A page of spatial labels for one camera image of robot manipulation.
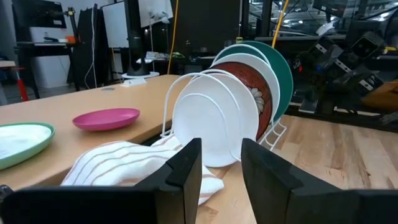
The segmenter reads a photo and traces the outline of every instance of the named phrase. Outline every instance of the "dish towel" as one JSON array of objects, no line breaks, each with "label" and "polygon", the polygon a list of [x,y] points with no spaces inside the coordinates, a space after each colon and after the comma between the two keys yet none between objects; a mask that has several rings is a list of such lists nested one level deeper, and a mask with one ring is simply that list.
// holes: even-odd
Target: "dish towel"
[{"label": "dish towel", "polygon": [[[162,167],[182,148],[174,134],[158,140],[151,147],[127,141],[102,144],[76,160],[61,186],[134,186]],[[202,163],[198,204],[206,202],[223,188],[223,181]]]}]

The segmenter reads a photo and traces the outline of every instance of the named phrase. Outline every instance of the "pink plate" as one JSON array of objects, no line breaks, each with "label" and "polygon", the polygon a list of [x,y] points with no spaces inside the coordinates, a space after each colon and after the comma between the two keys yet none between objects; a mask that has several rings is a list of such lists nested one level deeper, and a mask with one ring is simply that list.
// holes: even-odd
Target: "pink plate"
[{"label": "pink plate", "polygon": [[82,114],[73,119],[73,124],[83,130],[105,131],[132,124],[139,116],[133,108],[115,108]]}]

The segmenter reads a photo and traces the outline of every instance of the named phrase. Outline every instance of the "teal plate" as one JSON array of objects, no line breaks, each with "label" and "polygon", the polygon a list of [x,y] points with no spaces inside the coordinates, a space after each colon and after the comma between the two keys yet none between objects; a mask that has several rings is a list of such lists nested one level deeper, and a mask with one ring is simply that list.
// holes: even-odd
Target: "teal plate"
[{"label": "teal plate", "polygon": [[287,110],[293,95],[293,76],[285,58],[270,45],[258,41],[244,41],[243,44],[259,49],[269,60],[269,64],[276,74],[280,88],[280,101],[276,111],[276,122]]},{"label": "teal plate", "polygon": [[0,125],[0,170],[23,162],[46,148],[55,128],[45,123]]},{"label": "teal plate", "polygon": [[269,64],[268,58],[261,52],[260,49],[256,48],[255,46],[250,46],[247,44],[234,44],[234,45],[224,48],[214,58],[213,64],[217,60],[219,60],[225,56],[228,56],[231,54],[239,54],[239,53],[251,54],[251,55],[256,56],[259,59],[265,61],[267,64]]}]

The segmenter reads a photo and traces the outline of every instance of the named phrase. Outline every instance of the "white towel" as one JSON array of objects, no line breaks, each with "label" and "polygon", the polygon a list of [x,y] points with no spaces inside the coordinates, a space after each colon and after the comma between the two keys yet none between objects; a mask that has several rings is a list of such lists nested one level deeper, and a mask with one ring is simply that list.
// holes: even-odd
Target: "white towel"
[{"label": "white towel", "polygon": [[[102,144],[77,159],[61,186],[134,186],[159,169],[182,148],[174,135],[158,140],[151,147],[126,141]],[[223,188],[223,181],[202,163],[198,204],[206,202]]]}]

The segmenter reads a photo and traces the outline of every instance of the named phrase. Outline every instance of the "whiteboard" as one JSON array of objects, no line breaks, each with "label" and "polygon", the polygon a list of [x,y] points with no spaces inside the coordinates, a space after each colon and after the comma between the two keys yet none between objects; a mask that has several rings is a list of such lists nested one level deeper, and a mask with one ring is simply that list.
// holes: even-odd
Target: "whiteboard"
[{"label": "whiteboard", "polygon": [[[173,10],[170,0],[139,0],[139,11],[141,27],[149,26],[160,21],[159,17],[150,19],[150,13],[166,13],[170,19],[173,17]],[[110,48],[129,47],[127,41],[127,22],[124,2],[118,2],[102,7],[105,21],[106,36]]]}]

